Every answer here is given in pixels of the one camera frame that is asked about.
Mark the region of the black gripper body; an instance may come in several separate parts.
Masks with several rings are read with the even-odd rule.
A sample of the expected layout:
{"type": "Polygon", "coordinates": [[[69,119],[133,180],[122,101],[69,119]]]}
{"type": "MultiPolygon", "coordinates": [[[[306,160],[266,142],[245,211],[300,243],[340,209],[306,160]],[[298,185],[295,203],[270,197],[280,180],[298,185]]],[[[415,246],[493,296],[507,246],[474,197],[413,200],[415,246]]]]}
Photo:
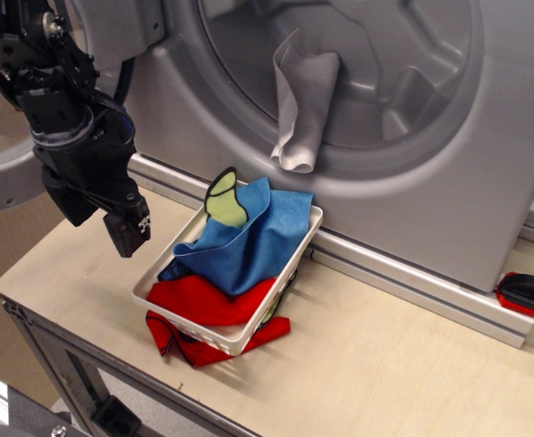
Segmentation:
{"type": "Polygon", "coordinates": [[[32,133],[46,190],[73,225],[99,208],[128,214],[127,196],[138,192],[127,174],[134,133],[128,115],[110,107],[87,108],[81,124],[65,131],[32,133]]]}

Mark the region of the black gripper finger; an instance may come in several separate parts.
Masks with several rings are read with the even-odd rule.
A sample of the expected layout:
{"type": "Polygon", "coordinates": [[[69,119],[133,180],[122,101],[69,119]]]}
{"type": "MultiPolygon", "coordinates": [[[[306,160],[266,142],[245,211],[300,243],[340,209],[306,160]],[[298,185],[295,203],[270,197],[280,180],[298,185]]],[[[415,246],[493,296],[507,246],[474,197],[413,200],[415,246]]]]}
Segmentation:
{"type": "Polygon", "coordinates": [[[131,258],[145,243],[143,233],[130,214],[123,211],[108,212],[104,217],[104,223],[122,258],[131,258]]]}
{"type": "Polygon", "coordinates": [[[134,244],[143,244],[151,238],[150,211],[146,199],[138,192],[127,196],[127,211],[134,244]]]}

